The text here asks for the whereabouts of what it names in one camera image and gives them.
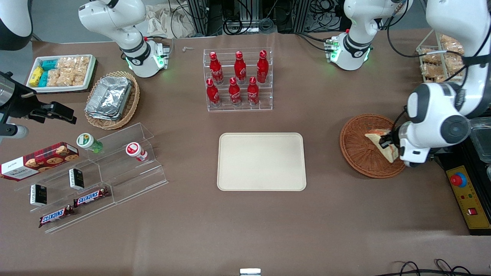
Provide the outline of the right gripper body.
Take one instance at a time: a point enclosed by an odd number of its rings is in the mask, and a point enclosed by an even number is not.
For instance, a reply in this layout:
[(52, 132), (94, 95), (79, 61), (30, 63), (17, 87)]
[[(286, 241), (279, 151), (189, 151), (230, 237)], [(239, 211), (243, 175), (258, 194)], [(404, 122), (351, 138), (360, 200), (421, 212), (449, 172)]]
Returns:
[(47, 110), (52, 103), (44, 103), (38, 100), (36, 91), (32, 89), (15, 89), (15, 117), (26, 117), (33, 111)]

